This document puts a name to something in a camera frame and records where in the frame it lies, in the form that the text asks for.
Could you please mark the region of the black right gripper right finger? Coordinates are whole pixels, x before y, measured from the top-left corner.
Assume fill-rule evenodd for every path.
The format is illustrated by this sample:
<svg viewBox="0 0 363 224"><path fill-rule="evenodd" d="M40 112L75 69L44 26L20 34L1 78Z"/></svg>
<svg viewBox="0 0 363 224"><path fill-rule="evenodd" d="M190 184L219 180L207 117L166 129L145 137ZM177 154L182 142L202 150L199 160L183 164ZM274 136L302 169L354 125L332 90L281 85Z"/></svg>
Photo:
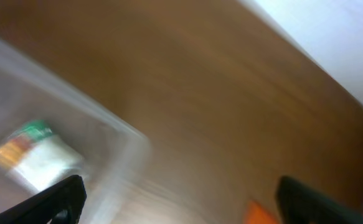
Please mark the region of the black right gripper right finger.
<svg viewBox="0 0 363 224"><path fill-rule="evenodd" d="M283 224L363 224L363 215L284 175L276 190Z"/></svg>

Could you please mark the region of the pack of coloured bits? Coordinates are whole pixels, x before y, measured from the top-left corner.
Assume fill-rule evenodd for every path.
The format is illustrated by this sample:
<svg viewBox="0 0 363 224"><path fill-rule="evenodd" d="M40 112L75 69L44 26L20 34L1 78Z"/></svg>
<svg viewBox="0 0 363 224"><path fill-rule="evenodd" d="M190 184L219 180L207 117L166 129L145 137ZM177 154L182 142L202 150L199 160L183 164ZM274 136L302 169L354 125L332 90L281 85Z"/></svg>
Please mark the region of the pack of coloured bits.
<svg viewBox="0 0 363 224"><path fill-rule="evenodd" d="M83 157L44 120L32 120L0 144L0 169L27 190L41 192L72 172Z"/></svg>

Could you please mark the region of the orange scraper wooden handle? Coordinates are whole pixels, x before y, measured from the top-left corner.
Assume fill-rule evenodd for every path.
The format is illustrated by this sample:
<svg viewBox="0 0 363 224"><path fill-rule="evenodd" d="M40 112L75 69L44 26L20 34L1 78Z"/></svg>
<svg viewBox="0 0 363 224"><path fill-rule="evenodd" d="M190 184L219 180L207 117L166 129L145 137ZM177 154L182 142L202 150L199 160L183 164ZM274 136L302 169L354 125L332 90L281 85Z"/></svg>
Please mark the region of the orange scraper wooden handle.
<svg viewBox="0 0 363 224"><path fill-rule="evenodd" d="M243 224L279 224L276 217L258 202L248 204Z"/></svg>

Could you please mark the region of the clear plastic container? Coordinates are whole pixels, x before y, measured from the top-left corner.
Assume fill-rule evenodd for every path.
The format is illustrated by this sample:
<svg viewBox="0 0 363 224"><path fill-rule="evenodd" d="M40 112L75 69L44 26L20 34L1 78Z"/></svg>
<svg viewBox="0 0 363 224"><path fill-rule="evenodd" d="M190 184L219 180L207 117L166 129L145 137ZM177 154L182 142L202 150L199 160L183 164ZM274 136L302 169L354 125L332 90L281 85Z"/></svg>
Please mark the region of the clear plastic container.
<svg viewBox="0 0 363 224"><path fill-rule="evenodd" d="M0 40L0 215L9 223L115 223L148 138Z"/></svg>

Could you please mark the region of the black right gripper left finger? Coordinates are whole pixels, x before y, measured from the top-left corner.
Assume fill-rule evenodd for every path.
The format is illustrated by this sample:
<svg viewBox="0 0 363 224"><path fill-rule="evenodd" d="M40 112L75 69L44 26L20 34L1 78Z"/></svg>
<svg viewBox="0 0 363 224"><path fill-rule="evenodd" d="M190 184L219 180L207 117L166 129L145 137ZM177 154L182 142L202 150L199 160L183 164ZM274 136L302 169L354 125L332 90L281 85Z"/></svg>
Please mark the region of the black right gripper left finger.
<svg viewBox="0 0 363 224"><path fill-rule="evenodd" d="M78 224L86 199L82 177L71 175L0 213L0 224Z"/></svg>

